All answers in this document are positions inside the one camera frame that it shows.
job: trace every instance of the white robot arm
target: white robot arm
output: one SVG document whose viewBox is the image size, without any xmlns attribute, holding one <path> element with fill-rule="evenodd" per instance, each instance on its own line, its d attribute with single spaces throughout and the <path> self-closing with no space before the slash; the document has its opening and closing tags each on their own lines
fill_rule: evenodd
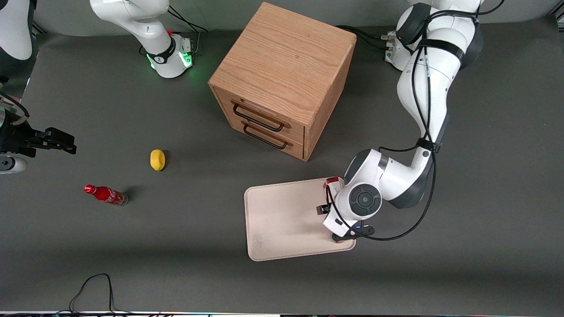
<svg viewBox="0 0 564 317">
<path fill-rule="evenodd" d="M 190 39 L 169 34 L 157 19 L 167 12 L 169 0 L 90 0 L 90 6 L 100 19 L 133 34 L 160 76 L 178 77 L 192 66 Z"/>
<path fill-rule="evenodd" d="M 477 29 L 474 19 L 436 12 L 476 12 L 482 1 L 439 1 L 437 8 L 417 3 L 400 18 L 393 50 L 408 52 L 408 59 L 398 62 L 402 54 L 394 54 L 394 66 L 405 64 L 397 90 L 403 107 L 420 128 L 420 139 L 410 166 L 374 149 L 355 156 L 345 173 L 346 185 L 336 194 L 324 221 L 338 237 L 355 235 L 351 226 L 374 216 L 382 200 L 396 208 L 410 208 L 423 197 L 447 121 L 448 89 L 461 66 L 475 59 L 466 54 Z M 428 21 L 432 14 L 436 17 Z M 481 50 L 479 41 L 478 46 L 473 51 Z"/>
<path fill-rule="evenodd" d="M 32 55 L 31 24 L 37 0 L 0 0 L 0 49 L 18 60 Z"/>
</svg>

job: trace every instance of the bottle cap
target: bottle cap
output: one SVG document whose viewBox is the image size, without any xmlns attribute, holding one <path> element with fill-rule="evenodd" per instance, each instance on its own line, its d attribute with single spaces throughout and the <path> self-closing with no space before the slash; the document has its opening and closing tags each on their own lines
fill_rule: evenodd
<svg viewBox="0 0 564 317">
<path fill-rule="evenodd" d="M 84 186 L 84 192 L 85 193 L 94 193 L 95 191 L 96 191 L 96 186 L 93 186 L 93 185 L 90 185 L 90 184 Z"/>
</svg>

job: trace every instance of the green led light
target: green led light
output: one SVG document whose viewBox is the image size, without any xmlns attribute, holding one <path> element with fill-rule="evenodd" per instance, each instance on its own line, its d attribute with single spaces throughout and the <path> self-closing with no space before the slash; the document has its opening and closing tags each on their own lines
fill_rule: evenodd
<svg viewBox="0 0 564 317">
<path fill-rule="evenodd" d="M 178 56 L 180 56 L 180 59 L 182 59 L 182 63 L 184 63 L 184 66 L 186 66 L 187 68 L 192 66 L 192 55 L 191 54 L 178 52 Z"/>
<path fill-rule="evenodd" d="M 149 63 L 151 64 L 151 68 L 155 69 L 155 65 L 153 65 L 153 61 L 151 60 L 151 58 L 149 57 L 149 54 L 147 54 L 147 59 L 149 60 Z"/>
</svg>

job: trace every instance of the gray table surface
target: gray table surface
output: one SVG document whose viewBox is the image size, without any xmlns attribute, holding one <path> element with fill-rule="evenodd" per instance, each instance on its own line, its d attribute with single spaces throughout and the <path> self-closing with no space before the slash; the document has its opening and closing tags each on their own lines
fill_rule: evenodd
<svg viewBox="0 0 564 317">
<path fill-rule="evenodd" d="M 385 28 L 374 29 L 376 34 Z M 399 78 L 360 42 L 310 162 L 232 130 L 207 86 L 238 32 L 203 34 L 195 67 L 165 80 L 132 36 L 52 36 L 24 103 L 78 152 L 38 151 L 0 184 L 0 309 L 59 310 L 107 272 L 125 310 L 296 314 L 564 315 L 564 56 L 553 18 L 484 25 L 486 46 L 448 96 L 435 197 L 421 226 L 349 252 L 253 262 L 248 187 L 342 175 L 365 148 L 409 147 Z M 148 162 L 169 151 L 165 171 Z M 409 163 L 408 155 L 394 155 Z M 125 190 L 100 204 L 86 183 Z M 398 234 L 423 205 L 371 223 Z M 93 280 L 79 310 L 105 310 Z"/>
</svg>

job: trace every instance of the bottle label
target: bottle label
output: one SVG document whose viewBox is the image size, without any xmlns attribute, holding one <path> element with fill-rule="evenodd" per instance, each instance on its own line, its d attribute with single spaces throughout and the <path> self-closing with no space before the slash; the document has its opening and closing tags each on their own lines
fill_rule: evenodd
<svg viewBox="0 0 564 317">
<path fill-rule="evenodd" d="M 109 190 L 109 197 L 104 202 L 107 202 L 112 205 L 121 205 L 124 202 L 124 196 L 122 193 L 117 192 L 111 188 Z"/>
</svg>

